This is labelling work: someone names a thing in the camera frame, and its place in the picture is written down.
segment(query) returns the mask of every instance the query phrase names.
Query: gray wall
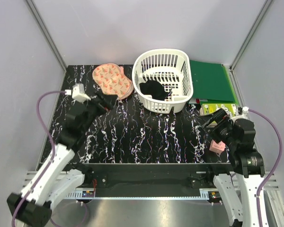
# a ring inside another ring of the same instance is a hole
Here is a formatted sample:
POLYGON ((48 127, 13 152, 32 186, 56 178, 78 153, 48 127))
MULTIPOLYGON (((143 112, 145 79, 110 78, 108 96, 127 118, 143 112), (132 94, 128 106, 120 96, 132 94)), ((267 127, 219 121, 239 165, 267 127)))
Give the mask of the gray wall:
MULTIPOLYGON (((33 170, 45 138, 36 101, 60 88, 63 71, 24 0, 0 0, 0 227, 10 226, 6 199, 33 170)), ((48 124, 56 96, 42 102, 48 124)))
POLYGON ((176 48, 231 64, 265 0, 34 0, 68 65, 176 48))
MULTIPOLYGON (((274 1, 259 30, 235 69, 245 104, 268 116, 278 127, 284 143, 284 0, 274 1)), ((250 114, 266 168, 278 154, 271 126, 250 114)), ((275 173, 284 199, 284 152, 275 173)))

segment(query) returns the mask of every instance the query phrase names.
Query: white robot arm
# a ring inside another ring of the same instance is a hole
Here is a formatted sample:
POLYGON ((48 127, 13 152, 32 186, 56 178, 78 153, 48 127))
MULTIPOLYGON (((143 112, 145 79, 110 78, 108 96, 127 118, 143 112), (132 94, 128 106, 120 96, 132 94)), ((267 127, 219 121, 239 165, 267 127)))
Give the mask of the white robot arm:
POLYGON ((82 84, 76 84, 66 94, 71 94, 76 102, 66 114, 63 129, 56 140, 54 157, 51 151, 21 193, 12 193, 7 199, 11 214, 18 209, 16 218, 29 226, 44 227, 52 210, 69 192, 80 185, 92 184, 92 169, 83 164, 77 164, 56 184, 55 180, 85 142, 86 132, 94 119, 113 109, 117 100, 117 96, 102 93, 91 98, 84 93, 82 84))
MULTIPOLYGON (((257 214, 257 189, 264 180, 264 163, 255 150, 253 122, 247 119, 248 108, 240 109, 240 115, 229 118, 222 109, 208 115, 204 129, 215 142, 223 141, 230 149, 229 157, 240 185, 241 200, 238 198, 229 173, 213 170, 213 184, 219 190, 225 205, 229 224, 232 227, 259 227, 257 214), (208 127, 213 121, 215 127, 208 127)), ((260 206, 265 207, 263 190, 259 196, 260 206)), ((268 226, 265 209, 261 213, 263 226, 268 226)))

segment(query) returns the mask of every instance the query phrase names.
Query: green board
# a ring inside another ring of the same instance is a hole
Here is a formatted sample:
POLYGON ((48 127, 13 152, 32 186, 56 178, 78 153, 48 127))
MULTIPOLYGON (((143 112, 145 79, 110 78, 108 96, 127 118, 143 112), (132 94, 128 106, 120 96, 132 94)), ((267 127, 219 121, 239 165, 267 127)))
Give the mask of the green board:
POLYGON ((221 64, 189 61, 194 98, 237 103, 226 70, 221 64))

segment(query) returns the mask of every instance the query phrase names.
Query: table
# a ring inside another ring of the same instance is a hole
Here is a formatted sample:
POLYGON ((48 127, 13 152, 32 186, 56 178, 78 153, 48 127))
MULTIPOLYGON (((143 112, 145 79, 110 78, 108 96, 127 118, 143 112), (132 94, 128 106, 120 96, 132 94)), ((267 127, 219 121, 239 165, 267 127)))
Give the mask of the table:
MULTIPOLYGON (((87 94, 100 90, 92 78, 97 65, 69 66, 62 90, 83 83, 87 94)), ((132 78, 132 65, 124 65, 124 73, 132 78)), ((74 101, 60 95, 50 132, 57 138, 67 110, 74 101)), ((81 163, 225 163, 221 155, 208 150, 210 139, 201 128, 197 116, 200 105, 186 105, 179 113, 158 114, 146 110, 134 91, 118 101, 114 110, 98 117, 87 132, 87 140, 72 162, 81 163)), ((40 165, 51 151, 47 139, 40 165)))

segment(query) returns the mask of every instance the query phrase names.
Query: white laundry basket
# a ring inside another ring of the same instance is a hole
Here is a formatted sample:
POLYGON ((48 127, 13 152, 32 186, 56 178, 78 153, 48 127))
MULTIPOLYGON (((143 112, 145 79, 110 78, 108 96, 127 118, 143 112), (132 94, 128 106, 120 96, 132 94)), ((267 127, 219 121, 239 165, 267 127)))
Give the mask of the white laundry basket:
POLYGON ((136 60, 133 66, 133 86, 144 107, 152 112, 168 114, 180 112, 193 96, 189 59, 186 53, 175 49, 147 51, 136 60), (164 101, 153 99, 140 91, 140 83, 156 80, 164 85, 172 95, 164 101))

